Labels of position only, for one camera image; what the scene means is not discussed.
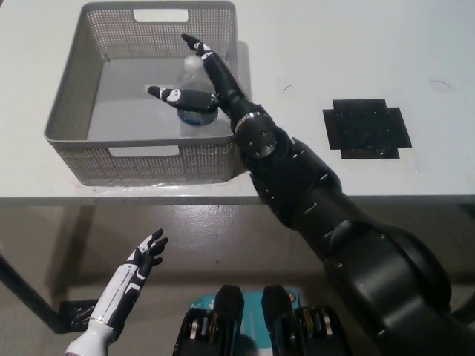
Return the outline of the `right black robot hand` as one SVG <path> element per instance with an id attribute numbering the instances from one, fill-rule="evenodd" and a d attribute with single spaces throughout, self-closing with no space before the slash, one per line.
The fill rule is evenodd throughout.
<path id="1" fill-rule="evenodd" d="M 182 111 L 209 114 L 218 108 L 231 120 L 235 128 L 239 121 L 263 116 L 265 110 L 248 100 L 239 84 L 220 56 L 205 42 L 189 34 L 182 34 L 182 40 L 194 51 L 214 86 L 214 93 L 192 89 L 171 89 L 151 85 L 148 94 Z"/>

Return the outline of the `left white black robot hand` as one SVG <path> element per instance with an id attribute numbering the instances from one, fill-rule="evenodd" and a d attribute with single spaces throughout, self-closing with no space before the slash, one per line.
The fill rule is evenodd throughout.
<path id="1" fill-rule="evenodd" d="M 159 229 L 146 237 L 115 271 L 97 301 L 91 319 L 104 323 L 116 333 L 123 330 L 153 267 L 163 261 L 168 239 Z"/>

